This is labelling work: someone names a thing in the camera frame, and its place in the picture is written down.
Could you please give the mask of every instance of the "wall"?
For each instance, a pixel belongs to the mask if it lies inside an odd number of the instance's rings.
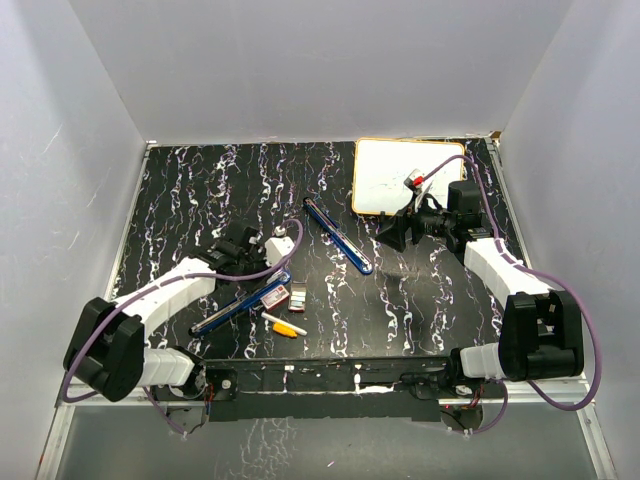
[[[502,130],[570,0],[71,0],[142,136]]]
[[[532,262],[573,283],[596,318],[597,412],[621,478],[640,470],[639,22],[633,0],[575,2],[502,142]]]
[[[0,2],[0,477],[32,478],[144,142],[66,0]]]

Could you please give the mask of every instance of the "orange object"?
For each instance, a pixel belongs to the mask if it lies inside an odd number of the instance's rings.
[[[285,337],[298,338],[298,334],[295,331],[293,331],[289,327],[282,325],[281,323],[274,323],[273,331],[279,333],[280,335],[284,335]]]

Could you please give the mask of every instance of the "marble surface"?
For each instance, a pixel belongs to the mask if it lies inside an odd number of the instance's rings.
[[[502,234],[521,257],[484,139],[458,141],[478,162]],[[500,306],[443,241],[425,237],[399,254],[373,240],[376,218],[351,211],[354,152],[352,142],[152,148],[113,296],[162,275],[231,220],[253,224],[268,238],[283,219],[296,217],[305,235],[290,270],[294,280],[307,282],[307,310],[281,306],[274,314],[305,328],[307,337],[274,334],[251,312],[193,339],[189,326],[218,308],[214,293],[166,322],[151,344],[182,345],[205,358],[296,358],[448,354],[495,341]],[[305,196],[323,205],[374,261],[372,275],[361,275],[302,210]],[[295,237],[293,227],[289,234]]]

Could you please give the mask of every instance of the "metal frame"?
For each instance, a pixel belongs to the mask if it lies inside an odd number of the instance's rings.
[[[511,219],[513,221],[516,236],[520,243],[520,247],[522,249],[524,259],[528,264],[530,264],[529,255],[527,253],[525,243],[522,238],[520,227],[515,217],[515,212],[513,209],[513,205],[511,203],[511,199],[509,197],[509,193],[507,191],[505,178],[502,172],[502,162],[500,160],[498,149],[496,148],[493,140],[490,137],[484,137],[484,139],[487,144],[487,148],[489,150],[489,154],[493,162],[494,169],[498,176],[498,181],[502,188],[502,193],[503,193],[505,202],[507,204],[507,209],[511,214]],[[158,144],[155,141],[147,142],[147,148],[144,153],[140,175],[138,178],[138,182],[136,184],[136,194],[132,199],[131,207],[127,215],[127,219],[126,219],[127,223],[125,224],[122,238],[120,240],[120,245],[118,246],[113,269],[109,277],[109,283],[107,285],[105,298],[109,298],[113,290],[113,284],[117,276],[117,271],[118,271],[121,257],[124,252],[124,245],[126,243],[127,234],[129,232],[131,218],[135,211],[135,205],[136,205],[138,194],[140,191],[140,185],[142,183],[142,179],[144,176],[146,163],[149,158],[149,152],[152,147],[156,147],[156,146],[158,146]],[[519,382],[519,383],[506,382],[506,383],[507,383],[507,388],[509,392],[510,403],[544,403],[544,400],[540,398],[540,396],[528,384],[524,382]],[[552,395],[556,400],[561,402],[577,402],[584,397],[585,392],[588,389],[588,382],[585,379],[584,375],[582,375],[582,377],[580,378],[553,379],[553,380],[540,381],[538,383],[545,390],[545,392]],[[90,390],[90,388],[83,384],[73,384],[70,387],[70,390],[73,396],[77,396],[82,393],[86,393],[87,391]],[[439,399],[439,402],[441,405],[465,404],[465,403],[468,403],[468,401],[469,400],[466,398]],[[487,398],[487,399],[483,399],[481,403],[484,403],[484,404],[502,403],[502,399]],[[193,401],[178,401],[178,402],[171,401],[171,402],[161,402],[160,404],[163,406],[168,406],[170,404],[170,406],[172,407],[201,407],[202,406],[201,402],[193,402]],[[114,406],[114,407],[115,406],[148,407],[149,402],[147,400],[146,395],[142,391],[142,389],[137,388],[133,392],[131,392],[129,396],[127,396],[125,399],[121,400],[117,404],[113,404],[109,402],[101,395],[96,395],[83,402],[75,404],[74,406],[66,405],[66,404],[59,405],[56,409],[56,414],[54,416],[51,430],[49,432],[49,437],[47,438],[43,456],[41,458],[41,464],[37,474],[38,480],[55,479],[60,466],[60,462],[62,460],[64,448],[69,435],[69,430],[71,428],[75,409],[81,408],[83,406],[106,406],[106,405]],[[596,416],[593,404],[587,406],[583,410],[578,411],[577,415],[580,421],[580,425],[582,427],[585,442],[587,444],[597,477],[599,479],[616,479],[617,476],[615,473],[613,462],[611,461],[611,456],[609,455],[606,442],[602,435],[602,430],[600,428],[600,424],[598,423],[598,418]]]

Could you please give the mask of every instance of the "yellow marker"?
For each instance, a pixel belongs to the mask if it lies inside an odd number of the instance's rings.
[[[298,334],[296,332],[294,332],[289,327],[287,327],[285,325],[282,325],[279,322],[273,324],[273,331],[276,332],[276,333],[279,333],[280,335],[284,335],[285,337],[289,337],[289,338],[297,338],[298,337]]]

